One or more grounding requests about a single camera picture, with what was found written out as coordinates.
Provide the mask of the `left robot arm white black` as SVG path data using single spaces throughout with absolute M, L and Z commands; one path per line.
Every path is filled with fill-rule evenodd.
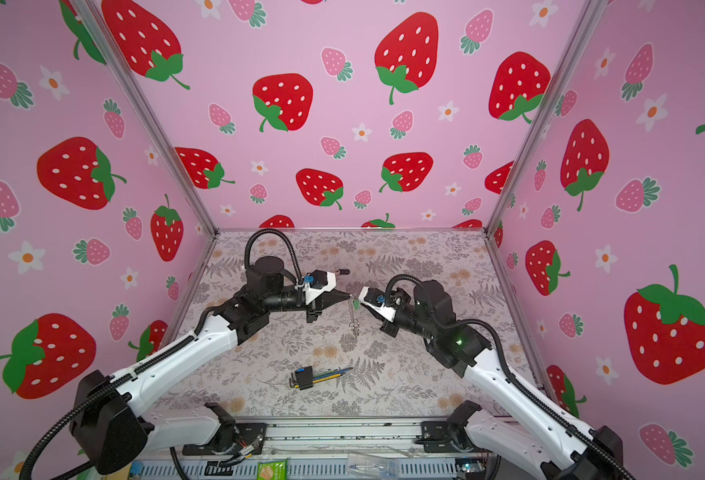
M 286 244 L 292 271 L 276 256 L 256 262 L 244 257 L 244 286 L 228 301 L 204 309 L 194 329 L 110 376 L 98 371 L 86 376 L 80 382 L 74 408 L 32 448 L 20 478 L 32 478 L 40 456 L 64 429 L 70 430 L 88 458 L 64 473 L 64 478 L 90 468 L 102 475 L 112 474 L 130 465 L 160 434 L 160 428 L 142 416 L 170 388 L 208 361 L 244 344 L 268 325 L 274 312 L 302 311 L 312 323 L 324 309 L 350 299 L 350 294 L 338 290 L 338 277 L 346 273 L 344 270 L 303 272 L 294 246 L 280 230 L 256 231 L 244 251 L 250 253 L 258 238 L 270 234 Z

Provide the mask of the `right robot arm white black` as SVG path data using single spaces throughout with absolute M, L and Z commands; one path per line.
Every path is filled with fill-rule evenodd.
M 519 376 L 498 333 L 485 321 L 459 319 L 439 282 L 398 274 L 384 289 L 362 288 L 358 300 L 383 332 L 421 337 L 441 366 L 484 391 L 518 424 L 503 425 L 466 401 L 449 418 L 458 448 L 490 451 L 535 479 L 631 478 L 620 437 L 606 426 L 592 428 Z

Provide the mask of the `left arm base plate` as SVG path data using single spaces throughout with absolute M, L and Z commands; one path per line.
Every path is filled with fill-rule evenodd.
M 250 455 L 262 454 L 266 440 L 266 423 L 236 423 L 224 433 L 216 433 L 212 441 L 204 445 L 186 444 L 182 447 L 184 456 L 236 456 L 246 447 L 251 447 Z

